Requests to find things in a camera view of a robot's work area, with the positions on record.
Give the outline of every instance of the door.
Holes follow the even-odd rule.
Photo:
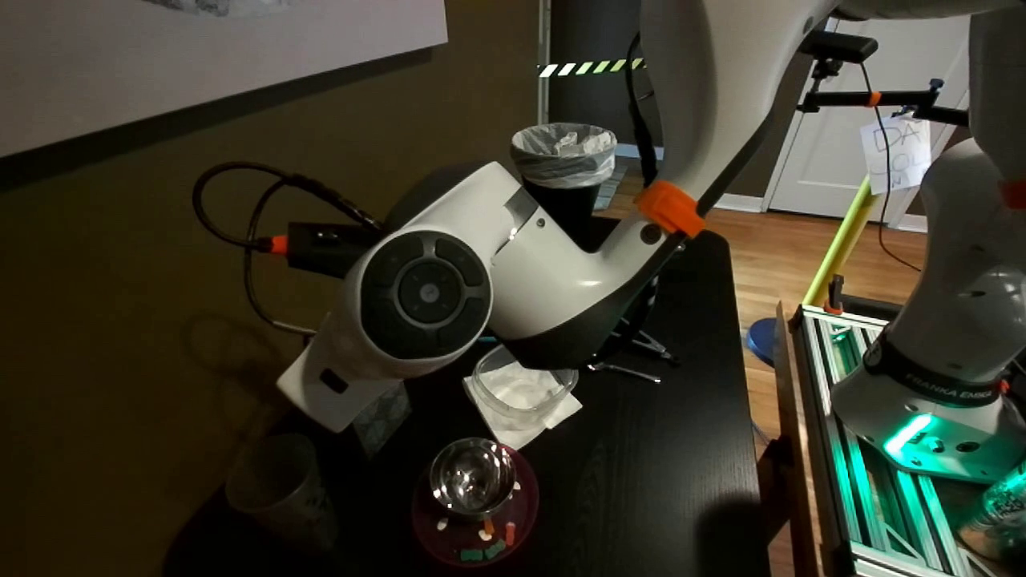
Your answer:
[[[878,51],[866,62],[876,91],[922,91],[928,77],[941,80],[939,105],[967,105],[967,18],[830,18],[828,28],[878,38]],[[819,91],[866,91],[861,70],[845,65],[838,77]],[[767,209],[842,219],[866,175],[861,125],[872,110],[819,110],[791,115],[783,153],[771,168]],[[951,137],[949,125],[928,125],[928,153],[935,157]],[[894,188],[888,225],[896,225],[914,203],[915,187]]]

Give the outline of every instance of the small bottle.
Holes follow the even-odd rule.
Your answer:
[[[984,491],[959,539],[991,561],[1026,554],[1026,460]]]

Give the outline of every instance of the wooden floor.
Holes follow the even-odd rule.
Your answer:
[[[744,211],[711,211],[711,231],[729,239],[735,257],[735,287],[736,287],[736,315],[741,328],[750,328],[760,317],[771,317],[776,304],[791,317],[797,308],[835,221],[822,219],[797,219],[797,215],[744,215]],[[922,266],[925,235],[896,235],[885,231],[885,245]],[[845,296],[878,297],[878,302],[908,302],[915,284],[915,272],[894,264],[878,247],[878,226],[866,226],[859,237],[849,266],[845,266]],[[780,410],[776,410],[776,378],[771,369],[761,366],[754,354],[744,354],[747,372],[747,398],[750,417],[760,432],[756,453],[770,438],[780,437]],[[789,529],[783,529],[770,544],[771,577],[791,577],[791,543]]]

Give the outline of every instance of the green light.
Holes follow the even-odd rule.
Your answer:
[[[928,412],[915,412],[914,419],[908,419],[908,425],[899,425],[899,430],[885,443],[885,453],[888,453],[890,457],[896,457],[899,450],[928,425],[928,419],[931,419]]]

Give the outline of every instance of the black table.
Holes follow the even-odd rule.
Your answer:
[[[741,328],[727,245],[703,235],[661,277],[648,334],[677,366],[617,354],[663,383],[601,372],[578,383],[584,410],[522,456],[540,484],[534,532],[508,561],[474,573],[770,573]],[[411,539],[411,495],[426,460],[458,437],[486,437],[461,391],[474,349],[411,381],[413,417],[363,457],[353,437],[290,424],[319,445],[344,544],[328,561],[275,548],[225,500],[212,500],[166,554],[166,573],[438,573]]]

